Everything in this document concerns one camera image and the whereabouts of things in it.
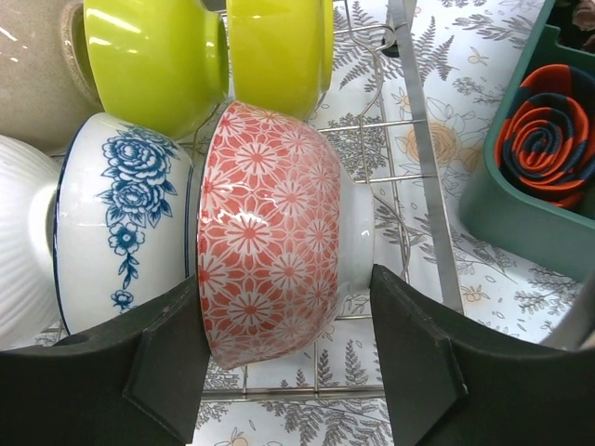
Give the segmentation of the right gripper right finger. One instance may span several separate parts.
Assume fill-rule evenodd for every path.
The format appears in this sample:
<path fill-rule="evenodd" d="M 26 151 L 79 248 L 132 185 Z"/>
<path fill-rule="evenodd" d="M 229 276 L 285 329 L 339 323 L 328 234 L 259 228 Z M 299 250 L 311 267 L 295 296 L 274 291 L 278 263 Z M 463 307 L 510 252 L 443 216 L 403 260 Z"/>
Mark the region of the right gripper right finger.
<path fill-rule="evenodd" d="M 370 302 L 398 445 L 590 445 L 594 353 L 501 334 L 372 270 Z"/>

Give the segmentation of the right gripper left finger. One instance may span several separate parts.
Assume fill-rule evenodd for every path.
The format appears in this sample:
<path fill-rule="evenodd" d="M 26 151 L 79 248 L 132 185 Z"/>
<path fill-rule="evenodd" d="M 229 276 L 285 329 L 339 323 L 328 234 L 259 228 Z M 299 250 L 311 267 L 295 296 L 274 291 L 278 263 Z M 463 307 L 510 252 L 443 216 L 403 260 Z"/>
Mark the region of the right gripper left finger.
<path fill-rule="evenodd" d="M 4 445 L 186 445 L 209 362 L 196 279 L 51 347 L 1 354 Z"/>

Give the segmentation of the red pattern bowl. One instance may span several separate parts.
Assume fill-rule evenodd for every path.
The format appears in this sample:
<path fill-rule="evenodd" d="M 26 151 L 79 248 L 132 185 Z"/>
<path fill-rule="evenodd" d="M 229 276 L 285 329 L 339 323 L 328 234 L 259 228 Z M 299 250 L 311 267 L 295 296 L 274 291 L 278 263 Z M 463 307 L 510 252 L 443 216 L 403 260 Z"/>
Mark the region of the red pattern bowl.
<path fill-rule="evenodd" d="M 372 189 L 317 130 L 234 101 L 208 148 L 197 268 L 205 334 L 230 369 L 312 343 L 365 291 L 375 251 Z"/>

